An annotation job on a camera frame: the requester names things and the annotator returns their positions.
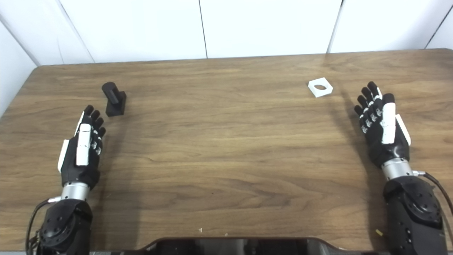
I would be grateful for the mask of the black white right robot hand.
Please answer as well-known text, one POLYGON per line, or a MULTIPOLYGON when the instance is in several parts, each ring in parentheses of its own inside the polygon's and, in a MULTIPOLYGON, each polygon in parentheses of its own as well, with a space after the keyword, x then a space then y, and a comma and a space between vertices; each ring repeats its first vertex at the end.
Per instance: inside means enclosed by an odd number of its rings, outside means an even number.
POLYGON ((371 162, 378 168, 393 159, 410 160, 411 138, 401 115, 396 112, 395 97, 383 94, 375 82, 369 82, 357 97, 354 111, 364 133, 371 162))

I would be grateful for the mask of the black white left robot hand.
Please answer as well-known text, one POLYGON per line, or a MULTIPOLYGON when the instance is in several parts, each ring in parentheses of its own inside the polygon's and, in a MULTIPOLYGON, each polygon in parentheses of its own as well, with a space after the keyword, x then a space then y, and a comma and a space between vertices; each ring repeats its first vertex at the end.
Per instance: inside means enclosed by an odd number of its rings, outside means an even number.
POLYGON ((62 186, 84 183, 93 189, 100 180, 100 157, 106 129, 99 110, 87 105, 82 111, 74 135, 63 141, 58 160, 62 186))

